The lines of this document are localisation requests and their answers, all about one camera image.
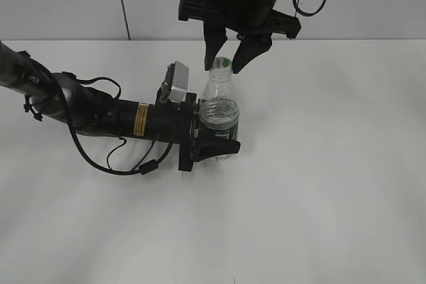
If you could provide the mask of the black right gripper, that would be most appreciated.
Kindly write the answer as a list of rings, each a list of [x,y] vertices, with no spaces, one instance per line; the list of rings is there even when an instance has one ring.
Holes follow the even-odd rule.
[[[231,29],[243,36],[232,60],[232,71],[238,74],[247,64],[258,56],[268,52],[272,46],[272,35],[277,33],[289,39],[295,39],[301,30],[297,17],[289,16],[272,9],[259,27],[247,24],[227,16],[220,9],[219,0],[180,0],[178,20],[194,19],[203,23],[204,28],[204,70],[212,68],[214,59],[223,44],[228,40],[226,29]]]

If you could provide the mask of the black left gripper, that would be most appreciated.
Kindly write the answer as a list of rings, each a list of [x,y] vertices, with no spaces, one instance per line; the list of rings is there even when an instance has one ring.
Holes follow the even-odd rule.
[[[223,138],[197,138],[191,151],[197,95],[187,92],[182,102],[161,100],[161,95],[158,91],[155,104],[150,109],[150,132],[153,134],[150,139],[167,143],[166,150],[156,160],[157,166],[166,159],[174,144],[179,145],[178,169],[183,172],[191,172],[194,162],[237,154],[240,151],[239,141]]]

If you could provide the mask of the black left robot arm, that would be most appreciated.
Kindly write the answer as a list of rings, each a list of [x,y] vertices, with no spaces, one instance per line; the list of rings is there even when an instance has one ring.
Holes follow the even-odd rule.
[[[188,92],[189,69],[176,61],[167,68],[154,104],[121,99],[97,90],[97,81],[71,72],[50,72],[27,51],[1,45],[1,86],[25,97],[23,108],[41,121],[44,116],[66,124],[81,156],[94,168],[117,176],[145,175],[158,169],[173,145],[179,146],[178,169],[189,172],[194,163],[237,154],[240,142],[224,139],[201,126],[196,94]],[[79,136],[113,137],[164,142],[158,159],[141,160],[135,168],[118,171],[95,163],[84,151]]]

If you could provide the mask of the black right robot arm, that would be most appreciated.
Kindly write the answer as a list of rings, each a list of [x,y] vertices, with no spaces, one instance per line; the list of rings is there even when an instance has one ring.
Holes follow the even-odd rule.
[[[181,21],[202,21],[205,42],[204,68],[209,70],[228,40],[228,29],[240,41],[232,58],[232,71],[238,74],[246,65],[272,47],[274,33],[289,39],[297,37],[298,18],[274,10],[277,0],[180,0]]]

